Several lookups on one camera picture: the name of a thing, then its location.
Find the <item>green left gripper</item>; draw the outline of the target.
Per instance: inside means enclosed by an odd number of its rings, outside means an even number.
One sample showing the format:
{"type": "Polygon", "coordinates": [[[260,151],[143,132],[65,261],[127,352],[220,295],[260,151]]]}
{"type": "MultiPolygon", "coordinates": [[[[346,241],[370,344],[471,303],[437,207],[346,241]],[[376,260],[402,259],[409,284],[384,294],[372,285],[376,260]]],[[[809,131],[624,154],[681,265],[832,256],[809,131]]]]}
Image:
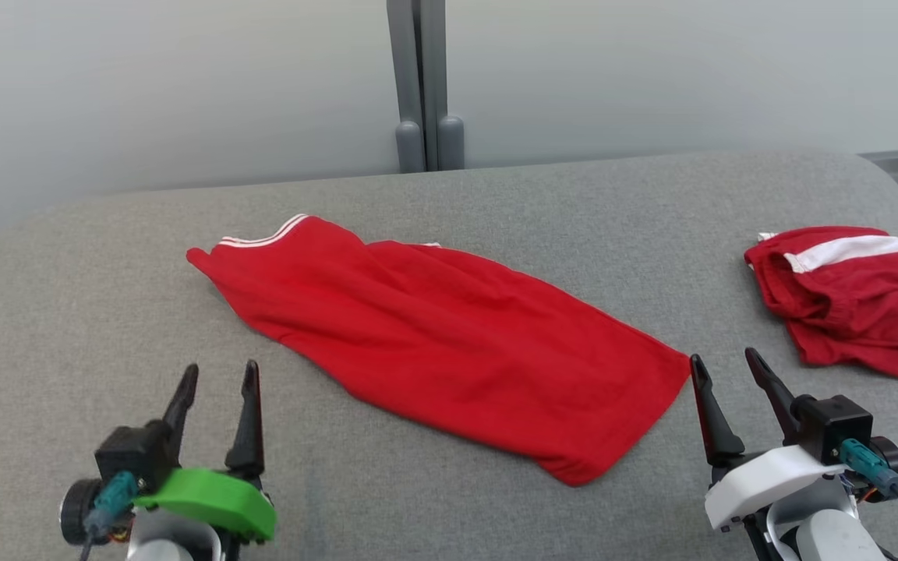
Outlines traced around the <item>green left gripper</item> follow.
{"type": "MultiPolygon", "coordinates": [[[[186,416],[196,396],[199,366],[186,366],[163,422],[168,426],[168,455],[179,461],[186,416]]],[[[260,367],[246,363],[242,387],[242,410],[234,444],[224,459],[228,471],[206,468],[171,470],[159,490],[133,501],[139,509],[164,509],[238,535],[245,541],[272,541],[278,515],[260,484],[265,470],[263,442],[263,398],[260,367]]]]}

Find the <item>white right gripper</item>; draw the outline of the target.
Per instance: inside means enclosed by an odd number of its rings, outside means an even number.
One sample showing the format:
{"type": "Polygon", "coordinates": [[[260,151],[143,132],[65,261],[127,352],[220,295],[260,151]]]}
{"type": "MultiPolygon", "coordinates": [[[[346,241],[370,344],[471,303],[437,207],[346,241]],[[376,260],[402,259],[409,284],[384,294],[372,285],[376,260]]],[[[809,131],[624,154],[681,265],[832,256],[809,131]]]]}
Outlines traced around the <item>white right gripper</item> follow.
{"type": "Polygon", "coordinates": [[[784,516],[823,509],[846,513],[847,489],[839,478],[846,466],[824,464],[795,445],[801,423],[792,415],[794,395],[755,348],[745,348],[744,356],[753,379],[769,398],[785,446],[745,456],[744,441],[721,411],[701,355],[689,358],[703,450],[714,471],[714,482],[703,502],[710,526],[734,525],[738,519],[777,503],[783,504],[784,516]]]}

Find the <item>red white basketball jersey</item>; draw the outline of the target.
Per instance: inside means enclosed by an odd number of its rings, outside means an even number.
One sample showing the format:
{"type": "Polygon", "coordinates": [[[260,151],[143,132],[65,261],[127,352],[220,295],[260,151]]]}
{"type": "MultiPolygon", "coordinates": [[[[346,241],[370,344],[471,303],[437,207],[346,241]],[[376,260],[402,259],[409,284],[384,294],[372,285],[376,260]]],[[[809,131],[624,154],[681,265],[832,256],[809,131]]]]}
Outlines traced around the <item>red white basketball jersey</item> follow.
{"type": "Polygon", "coordinates": [[[384,411],[582,486],[662,418],[689,360],[521,271],[439,244],[364,242],[296,214],[186,259],[249,328],[384,411]]]}

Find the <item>red shorts with white stripe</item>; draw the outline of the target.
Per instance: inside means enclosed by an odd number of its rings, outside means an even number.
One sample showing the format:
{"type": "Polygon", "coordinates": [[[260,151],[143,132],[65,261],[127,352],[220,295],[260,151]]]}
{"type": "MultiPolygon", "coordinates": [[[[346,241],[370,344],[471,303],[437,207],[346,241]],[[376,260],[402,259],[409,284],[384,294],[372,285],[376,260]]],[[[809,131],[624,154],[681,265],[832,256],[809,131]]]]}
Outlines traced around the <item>red shorts with white stripe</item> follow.
{"type": "Polygon", "coordinates": [[[761,233],[744,261],[805,365],[898,379],[898,237],[855,226],[761,233]]]}

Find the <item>grey fabric sofa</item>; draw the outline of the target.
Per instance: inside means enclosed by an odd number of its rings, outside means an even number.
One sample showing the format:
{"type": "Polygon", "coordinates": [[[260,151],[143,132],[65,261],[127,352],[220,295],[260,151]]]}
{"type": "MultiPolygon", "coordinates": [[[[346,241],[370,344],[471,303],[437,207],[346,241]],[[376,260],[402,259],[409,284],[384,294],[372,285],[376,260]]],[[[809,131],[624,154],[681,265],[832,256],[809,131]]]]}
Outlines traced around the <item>grey fabric sofa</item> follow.
{"type": "Polygon", "coordinates": [[[762,231],[851,224],[898,237],[898,185],[862,157],[692,153],[107,196],[0,231],[0,561],[77,561],[57,523],[118,424],[164,411],[200,367],[182,461],[217,468],[249,359],[261,366],[278,536],[249,561],[751,561],[703,512],[694,394],[603,478],[393,418],[243,326],[193,246],[262,238],[297,213],[367,241],[439,242],[551,284],[699,354],[749,450],[780,441],[744,349],[797,394],[841,393],[898,445],[898,381],[803,369],[744,251],[762,231]]]}

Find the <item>grey partition post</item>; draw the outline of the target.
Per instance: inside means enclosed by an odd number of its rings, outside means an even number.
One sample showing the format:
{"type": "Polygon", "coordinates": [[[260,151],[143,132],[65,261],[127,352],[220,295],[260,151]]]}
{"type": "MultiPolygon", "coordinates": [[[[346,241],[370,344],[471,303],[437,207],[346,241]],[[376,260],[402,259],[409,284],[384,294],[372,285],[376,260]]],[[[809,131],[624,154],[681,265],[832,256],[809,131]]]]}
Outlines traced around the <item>grey partition post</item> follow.
{"type": "Polygon", "coordinates": [[[450,114],[446,0],[385,0],[399,123],[394,129],[401,173],[465,166],[465,128],[450,114]]]}

